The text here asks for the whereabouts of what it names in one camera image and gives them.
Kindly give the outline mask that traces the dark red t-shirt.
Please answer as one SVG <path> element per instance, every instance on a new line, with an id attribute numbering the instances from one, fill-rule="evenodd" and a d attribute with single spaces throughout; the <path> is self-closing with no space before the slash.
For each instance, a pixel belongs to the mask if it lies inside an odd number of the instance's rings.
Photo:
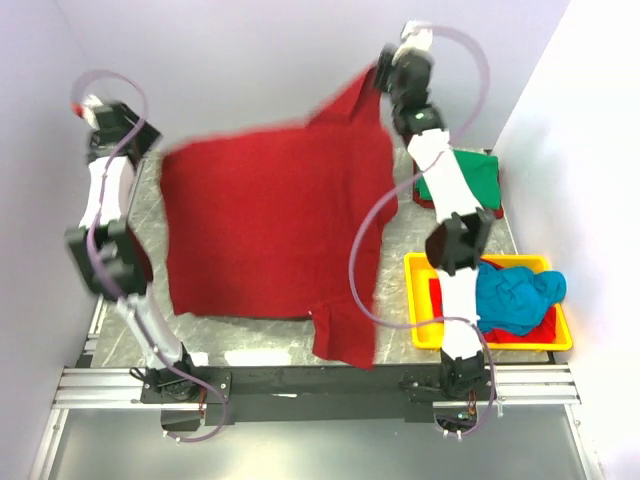
<path id="1" fill-rule="evenodd" d="M 197 140 L 167 153 L 159 185 L 168 225 L 169 294 L 176 314 L 310 316 L 313 352 L 372 366 L 368 318 L 394 149 L 380 122 L 374 70 L 354 78 L 308 121 Z"/>

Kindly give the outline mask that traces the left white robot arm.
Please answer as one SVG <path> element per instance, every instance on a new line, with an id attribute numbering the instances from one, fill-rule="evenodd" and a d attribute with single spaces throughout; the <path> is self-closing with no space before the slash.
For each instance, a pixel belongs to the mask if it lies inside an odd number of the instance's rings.
<path id="1" fill-rule="evenodd" d="M 139 167 L 161 134 L 120 101 L 89 95 L 72 110 L 91 128 L 90 186 L 78 226 L 65 233 L 69 252 L 88 290 L 114 306 L 138 341 L 145 367 L 130 375 L 164 399 L 191 401 L 200 378 L 160 312 L 150 259 L 128 222 Z"/>

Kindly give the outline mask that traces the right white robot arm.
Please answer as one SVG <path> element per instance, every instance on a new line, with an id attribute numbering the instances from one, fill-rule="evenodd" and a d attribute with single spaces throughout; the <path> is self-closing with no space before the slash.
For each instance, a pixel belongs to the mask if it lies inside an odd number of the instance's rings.
<path id="1" fill-rule="evenodd" d="M 387 46 L 374 85 L 388 94 L 392 122 L 432 197 L 438 221 L 425 241 L 436 270 L 444 318 L 439 389 L 460 399 L 487 379 L 476 332 L 476 283 L 494 216 L 473 195 L 450 146 L 450 132 L 429 100 L 432 64 L 415 49 Z"/>

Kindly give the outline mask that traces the folded green t-shirt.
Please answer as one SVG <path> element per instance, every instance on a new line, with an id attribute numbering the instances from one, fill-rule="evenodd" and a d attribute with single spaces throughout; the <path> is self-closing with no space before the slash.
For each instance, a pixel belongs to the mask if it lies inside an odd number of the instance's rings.
<path id="1" fill-rule="evenodd" d="M 483 208 L 500 212 L 502 209 L 498 158 L 485 152 L 453 150 L 456 161 L 471 192 Z M 423 208 L 434 209 L 432 195 L 421 176 L 415 182 L 413 201 Z"/>

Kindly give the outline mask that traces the folded red t-shirt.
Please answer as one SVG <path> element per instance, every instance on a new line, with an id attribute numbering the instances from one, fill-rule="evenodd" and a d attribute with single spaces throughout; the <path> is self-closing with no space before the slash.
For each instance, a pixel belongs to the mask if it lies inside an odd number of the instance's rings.
<path id="1" fill-rule="evenodd" d="M 420 192 L 418 190 L 413 190 L 412 192 L 412 200 L 414 203 L 416 203 L 417 205 L 419 205 L 422 208 L 425 209 L 429 209 L 429 210 L 434 210 L 435 209 L 435 204 L 432 200 L 430 199 L 425 199 L 420 195 Z M 494 217 L 497 220 L 503 219 L 504 218 L 504 209 L 502 206 L 500 206 L 497 210 L 493 210 L 490 209 L 490 212 L 494 215 Z"/>

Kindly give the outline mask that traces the yellow plastic bin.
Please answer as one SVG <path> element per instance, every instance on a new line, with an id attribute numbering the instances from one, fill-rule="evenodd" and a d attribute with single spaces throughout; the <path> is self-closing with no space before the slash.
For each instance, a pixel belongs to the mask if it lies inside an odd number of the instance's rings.
<path id="1" fill-rule="evenodd" d="M 500 268 L 524 266 L 539 274 L 551 268 L 540 255 L 488 254 L 483 260 Z M 442 313 L 441 290 L 437 272 L 423 253 L 408 253 L 404 257 L 410 322 L 418 324 Z M 440 323 L 420 326 L 411 332 L 413 345 L 423 350 L 441 348 L 444 327 Z M 556 303 L 547 311 L 541 325 L 525 336 L 494 330 L 485 336 L 493 350 L 568 351 L 573 339 L 562 308 Z"/>

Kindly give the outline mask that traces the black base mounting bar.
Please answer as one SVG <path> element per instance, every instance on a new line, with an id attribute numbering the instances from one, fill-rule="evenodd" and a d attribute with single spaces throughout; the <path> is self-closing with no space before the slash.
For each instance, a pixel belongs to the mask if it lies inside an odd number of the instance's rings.
<path id="1" fill-rule="evenodd" d="M 197 367 L 193 376 L 218 389 L 169 372 L 145 382 L 141 402 L 180 408 L 201 402 L 225 425 L 236 422 L 397 419 L 435 421 L 437 402 L 493 400 L 490 373 L 475 380 L 448 378 L 433 363 L 361 370 L 349 366 Z"/>

